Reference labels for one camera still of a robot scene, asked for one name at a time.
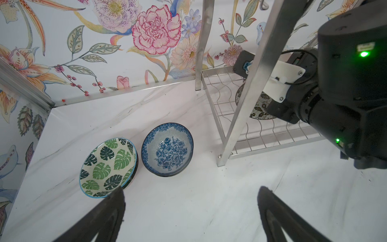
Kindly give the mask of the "green leaf pattern bowl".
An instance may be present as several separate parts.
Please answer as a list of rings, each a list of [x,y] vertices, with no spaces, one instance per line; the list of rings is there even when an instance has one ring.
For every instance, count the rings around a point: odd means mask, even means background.
[[[116,188],[125,189],[134,179],[138,165],[138,153],[130,140],[106,140],[93,149],[82,165],[81,191],[90,198],[105,198]]]

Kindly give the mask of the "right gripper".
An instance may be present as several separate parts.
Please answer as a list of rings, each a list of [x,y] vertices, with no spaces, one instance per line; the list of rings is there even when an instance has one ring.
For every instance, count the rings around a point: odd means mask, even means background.
[[[284,53],[291,54],[290,58],[285,62],[277,61],[262,91],[272,99],[265,111],[275,119],[296,124],[302,119],[302,99],[310,89],[317,86],[317,49],[307,48]]]

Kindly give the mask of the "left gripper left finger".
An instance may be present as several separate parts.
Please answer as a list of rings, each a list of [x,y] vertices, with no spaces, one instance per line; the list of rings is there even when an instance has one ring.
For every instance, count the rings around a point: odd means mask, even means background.
[[[56,242],[115,242],[126,210],[124,191],[112,191]]]

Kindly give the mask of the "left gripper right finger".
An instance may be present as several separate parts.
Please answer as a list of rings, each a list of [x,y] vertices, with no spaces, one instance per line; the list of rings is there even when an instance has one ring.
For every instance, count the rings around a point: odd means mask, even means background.
[[[267,187],[260,187],[257,202],[268,242],[285,242],[285,234],[294,242],[329,241]]]

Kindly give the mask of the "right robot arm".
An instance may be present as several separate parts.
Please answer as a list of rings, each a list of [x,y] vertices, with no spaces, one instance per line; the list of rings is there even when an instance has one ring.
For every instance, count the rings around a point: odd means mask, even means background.
[[[268,76],[264,110],[309,124],[353,159],[356,169],[387,167],[387,3],[362,1],[322,25],[317,48],[294,49],[279,61],[295,24],[311,1],[274,6],[262,56],[242,51],[233,66],[243,78]]]

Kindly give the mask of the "red pattern bowl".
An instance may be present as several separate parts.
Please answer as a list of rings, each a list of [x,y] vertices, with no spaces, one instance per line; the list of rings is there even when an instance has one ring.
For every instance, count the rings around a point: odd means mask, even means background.
[[[264,92],[261,93],[253,111],[250,114],[250,118],[256,120],[273,120],[274,116],[265,111],[265,108],[271,103],[272,99]]]

